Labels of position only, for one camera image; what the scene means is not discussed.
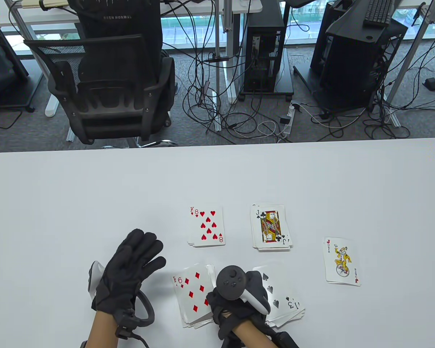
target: monitor stand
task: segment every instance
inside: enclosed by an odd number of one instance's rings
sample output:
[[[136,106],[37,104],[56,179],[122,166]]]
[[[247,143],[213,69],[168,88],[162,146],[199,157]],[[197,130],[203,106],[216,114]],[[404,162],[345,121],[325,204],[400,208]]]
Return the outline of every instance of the monitor stand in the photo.
[[[22,60],[21,62],[29,73],[27,81],[17,80],[0,93],[0,109],[24,108],[27,112],[34,112],[32,98],[42,80],[42,70],[34,59]]]

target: chair base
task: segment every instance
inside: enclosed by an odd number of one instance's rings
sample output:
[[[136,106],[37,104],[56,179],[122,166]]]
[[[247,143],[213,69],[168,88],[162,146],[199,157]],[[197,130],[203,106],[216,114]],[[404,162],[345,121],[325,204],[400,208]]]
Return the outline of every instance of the chair base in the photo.
[[[138,137],[135,138],[126,138],[128,142],[128,147],[126,148],[118,148],[116,146],[103,146],[102,149],[145,149],[145,148],[173,148],[176,146],[179,146],[174,141],[170,140],[161,140],[161,141],[155,141],[151,142],[150,144],[146,145],[140,145],[138,143]]]

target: hand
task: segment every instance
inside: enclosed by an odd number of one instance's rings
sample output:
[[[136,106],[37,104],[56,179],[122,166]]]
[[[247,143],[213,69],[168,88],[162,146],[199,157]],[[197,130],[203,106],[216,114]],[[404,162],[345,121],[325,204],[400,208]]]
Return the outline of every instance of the hand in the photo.
[[[96,289],[92,308],[108,314],[135,310],[135,298],[143,280],[166,265],[164,257],[152,259],[163,250],[154,233],[135,229],[119,245]]]

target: playing card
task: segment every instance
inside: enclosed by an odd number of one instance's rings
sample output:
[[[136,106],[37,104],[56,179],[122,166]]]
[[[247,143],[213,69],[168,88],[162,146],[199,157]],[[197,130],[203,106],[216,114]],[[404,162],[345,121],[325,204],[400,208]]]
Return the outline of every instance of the playing card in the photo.
[[[281,204],[259,203],[251,207],[253,247],[259,250],[289,250],[293,244]]]
[[[327,282],[361,285],[358,251],[352,240],[325,237],[322,248]]]
[[[255,267],[253,270],[261,273],[262,285],[268,293],[268,301],[271,312],[266,316],[267,321],[288,316],[291,318],[304,310],[300,305],[299,296],[287,283],[288,270],[284,270],[283,264],[273,262],[270,265]]]
[[[184,321],[188,324],[200,318],[212,316],[211,307],[206,300],[208,292],[213,290],[211,277],[206,265],[197,264],[173,275],[174,290]]]
[[[193,247],[225,245],[222,208],[217,206],[189,207],[188,243]]]

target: vr controller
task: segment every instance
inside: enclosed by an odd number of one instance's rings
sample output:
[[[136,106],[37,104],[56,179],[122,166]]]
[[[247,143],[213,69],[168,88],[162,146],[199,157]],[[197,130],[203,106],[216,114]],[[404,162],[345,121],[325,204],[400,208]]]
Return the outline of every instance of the vr controller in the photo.
[[[255,296],[254,286],[248,282],[245,272],[238,266],[227,266],[219,272],[216,288],[226,300],[237,300],[251,304],[262,315],[268,315],[271,307],[267,298]]]
[[[94,300],[96,295],[96,289],[100,280],[102,279],[105,267],[103,267],[98,261],[92,263],[90,270],[88,271],[88,293],[90,298]],[[137,298],[141,301],[145,307],[148,317],[146,319],[141,319],[135,316],[135,313],[120,311],[115,313],[114,317],[116,323],[118,324],[118,330],[116,330],[116,336],[126,340],[127,338],[136,338],[136,335],[132,333],[138,327],[146,327],[153,324],[155,321],[155,312],[153,306],[146,298],[145,294],[139,289],[137,292]]]

